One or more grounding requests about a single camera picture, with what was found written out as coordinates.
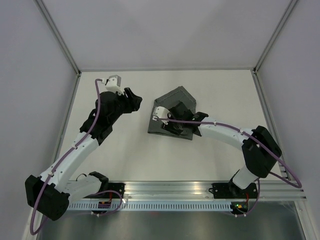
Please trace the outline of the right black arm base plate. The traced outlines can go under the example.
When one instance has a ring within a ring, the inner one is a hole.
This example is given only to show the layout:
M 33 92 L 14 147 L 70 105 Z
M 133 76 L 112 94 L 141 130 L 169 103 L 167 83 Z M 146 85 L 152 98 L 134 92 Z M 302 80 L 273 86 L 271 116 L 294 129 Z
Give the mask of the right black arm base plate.
M 255 183 L 251 183 L 247 188 L 241 189 L 233 183 L 214 182 L 208 189 L 213 194 L 214 199 L 240 199 L 246 200 L 256 199 L 258 197 L 258 189 Z

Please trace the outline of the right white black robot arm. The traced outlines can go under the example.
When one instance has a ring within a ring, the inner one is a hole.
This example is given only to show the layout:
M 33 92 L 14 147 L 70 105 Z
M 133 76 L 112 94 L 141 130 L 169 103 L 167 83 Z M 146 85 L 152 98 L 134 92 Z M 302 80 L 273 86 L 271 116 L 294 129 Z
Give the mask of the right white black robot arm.
M 155 107 L 152 119 L 161 121 L 162 129 L 175 136 L 189 131 L 193 135 L 212 138 L 240 150 L 244 166 L 227 184 L 229 194 L 235 198 L 248 193 L 250 184 L 255 180 L 266 178 L 277 159 L 282 156 L 282 150 L 265 127 L 234 127 L 218 122 L 207 113 L 192 113 L 181 101 L 170 109 L 163 106 Z

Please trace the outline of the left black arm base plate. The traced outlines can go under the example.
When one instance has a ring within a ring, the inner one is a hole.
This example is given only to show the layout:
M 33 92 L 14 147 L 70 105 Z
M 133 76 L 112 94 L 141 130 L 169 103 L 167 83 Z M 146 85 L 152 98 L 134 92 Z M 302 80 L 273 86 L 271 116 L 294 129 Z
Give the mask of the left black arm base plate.
M 119 193 L 122 197 L 125 193 L 125 183 L 123 182 L 111 182 L 107 185 L 102 186 L 99 189 L 99 193 L 103 191 L 115 191 Z M 119 199 L 120 197 L 115 192 L 104 192 L 97 195 L 101 199 Z

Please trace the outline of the grey cloth napkin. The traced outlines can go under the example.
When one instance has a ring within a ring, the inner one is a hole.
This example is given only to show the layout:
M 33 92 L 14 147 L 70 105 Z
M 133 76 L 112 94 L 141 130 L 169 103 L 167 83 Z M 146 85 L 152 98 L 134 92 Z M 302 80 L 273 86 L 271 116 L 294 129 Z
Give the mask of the grey cloth napkin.
M 190 121 L 196 113 L 196 106 L 196 99 L 183 86 L 179 86 L 154 100 L 152 114 L 155 114 L 159 107 L 164 107 L 169 111 L 164 116 L 165 118 Z M 185 127 L 182 123 L 170 121 L 165 124 L 161 120 L 150 119 L 147 132 L 190 141 L 193 139 L 190 128 Z

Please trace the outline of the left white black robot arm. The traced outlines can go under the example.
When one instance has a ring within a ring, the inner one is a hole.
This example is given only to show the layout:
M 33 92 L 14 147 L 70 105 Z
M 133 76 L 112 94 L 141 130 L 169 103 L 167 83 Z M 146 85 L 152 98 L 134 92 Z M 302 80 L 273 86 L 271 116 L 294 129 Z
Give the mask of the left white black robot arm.
M 39 176 L 25 180 L 27 204 L 52 221 L 60 219 L 70 203 L 91 194 L 104 198 L 109 193 L 109 179 L 93 171 L 85 179 L 70 184 L 69 180 L 84 160 L 113 131 L 113 124 L 123 114 L 140 109 L 142 97 L 129 87 L 123 91 L 108 89 L 99 92 L 95 107 L 82 124 L 75 141 L 58 160 Z

